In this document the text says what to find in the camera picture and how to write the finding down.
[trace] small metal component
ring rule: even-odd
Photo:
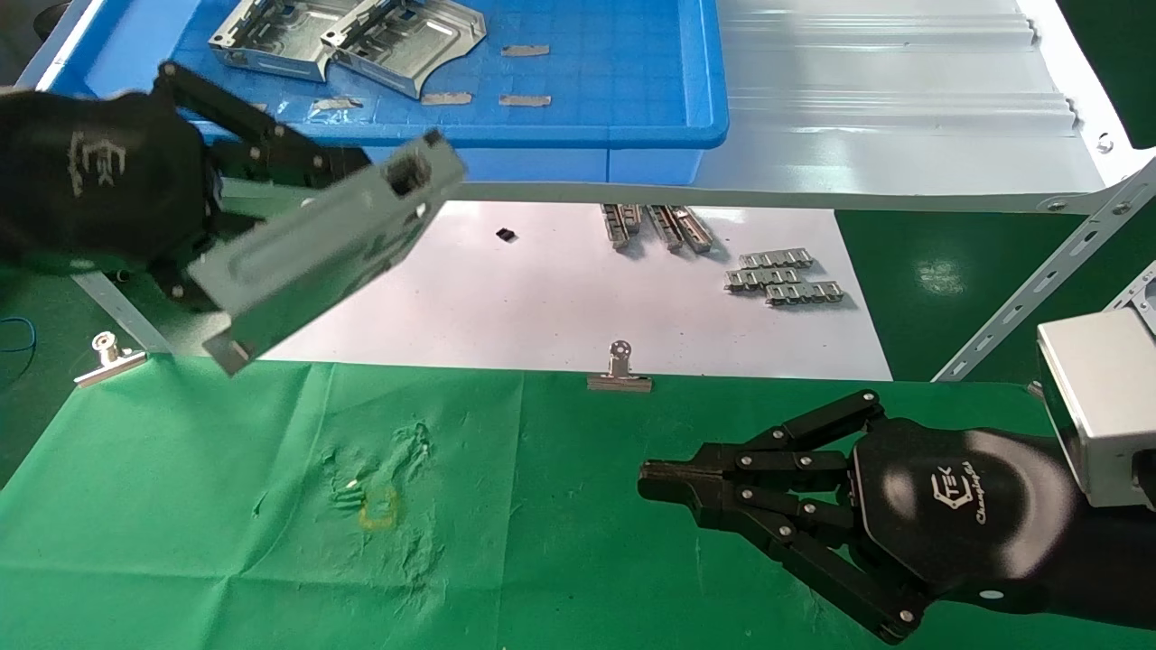
[[[714,237],[698,220],[698,216],[686,206],[667,206],[667,208],[682,229],[683,238],[690,250],[695,251],[696,254],[710,252],[711,248],[714,246]]]
[[[838,282],[815,282],[800,285],[768,285],[766,304],[781,306],[786,304],[832,303],[843,300],[843,289]]]
[[[592,391],[624,391],[649,393],[654,383],[650,377],[637,377],[630,374],[630,344],[614,341],[610,344],[610,369],[606,375],[590,375],[586,387]]]
[[[810,257],[807,249],[784,249],[739,256],[739,266],[743,268],[778,268],[784,266],[810,268],[813,264],[815,264],[815,258]]]
[[[622,215],[622,206],[602,204],[602,217],[606,220],[606,236],[614,250],[625,248],[630,243],[630,229],[627,228],[627,220]]]
[[[551,102],[549,95],[502,95],[498,104],[503,106],[529,106],[533,109],[549,106]]]
[[[620,205],[618,214],[622,215],[622,224],[627,228],[627,232],[637,235],[643,224],[642,206],[638,204]]]
[[[502,49],[503,57],[541,57],[549,53],[549,45],[506,45]]]
[[[422,104],[427,106],[461,106],[474,101],[470,93],[427,93]]]
[[[666,250],[674,252],[682,248],[682,231],[679,230],[679,222],[670,214],[670,209],[666,206],[649,206],[647,212],[651,215],[651,223],[654,224],[654,230],[658,231],[658,236],[666,244]]]
[[[722,288],[728,291],[757,291],[769,285],[794,285],[799,281],[794,268],[744,268],[727,271]]]
[[[365,104],[355,97],[326,97],[324,99],[314,99],[313,105],[310,106],[310,117],[316,116],[321,111],[347,111],[349,109],[364,109]]]
[[[103,382],[109,377],[116,377],[126,370],[132,370],[148,360],[148,353],[146,352],[117,348],[117,337],[112,332],[101,332],[97,334],[92,339],[92,349],[96,350],[101,367],[73,379],[82,389]]]

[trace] silver metal housing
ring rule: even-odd
[[[1094,507],[1149,505],[1136,452],[1156,449],[1156,341],[1133,309],[1045,323],[1044,401],[1080,489]]]

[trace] blue plastic tray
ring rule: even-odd
[[[714,0],[458,1],[484,14],[488,35],[423,91],[472,93],[466,105],[425,106],[335,65],[320,84],[223,66],[207,42],[234,0],[89,0],[90,21],[77,27],[51,88],[97,96],[149,88],[157,62],[172,57],[306,135],[357,143],[373,157],[437,126],[472,180],[686,184],[702,152],[726,138]],[[549,45],[550,53],[502,57],[505,45]],[[507,94],[553,102],[501,106]],[[314,108],[329,97],[361,106]],[[222,133],[200,126],[210,138]]]

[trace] white metal panel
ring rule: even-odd
[[[710,257],[667,252],[650,224],[615,252],[596,205],[451,202],[403,264],[265,357],[606,371],[625,339],[638,372],[890,379],[831,212],[698,214],[719,244]],[[844,303],[770,309],[722,290],[739,254],[793,246]]]

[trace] green cloth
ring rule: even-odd
[[[643,501],[645,458],[862,383],[155,359],[76,391],[0,493],[0,648],[828,649],[882,644],[739,535]],[[1008,385],[880,384],[931,427],[1046,434]],[[932,607],[905,648],[1156,647]]]

